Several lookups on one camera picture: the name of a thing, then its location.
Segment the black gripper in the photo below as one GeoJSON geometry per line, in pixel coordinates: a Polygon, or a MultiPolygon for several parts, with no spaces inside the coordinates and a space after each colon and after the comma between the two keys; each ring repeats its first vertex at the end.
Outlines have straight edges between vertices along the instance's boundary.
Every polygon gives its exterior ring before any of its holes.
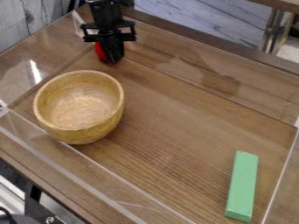
{"type": "Polygon", "coordinates": [[[79,28],[83,30],[83,39],[85,42],[99,42],[103,56],[101,59],[109,64],[115,64],[124,57],[124,42],[136,41],[136,23],[120,19],[108,28],[100,28],[95,23],[81,24],[79,28]]]}

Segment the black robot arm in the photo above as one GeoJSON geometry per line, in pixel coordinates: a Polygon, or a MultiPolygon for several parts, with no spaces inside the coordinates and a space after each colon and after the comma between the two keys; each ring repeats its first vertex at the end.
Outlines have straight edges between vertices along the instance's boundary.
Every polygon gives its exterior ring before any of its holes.
{"type": "Polygon", "coordinates": [[[85,0],[93,21],[80,25],[83,39],[95,44],[99,59],[116,64],[125,55],[124,43],[136,41],[136,23],[123,19],[121,7],[133,0],[85,0]]]}

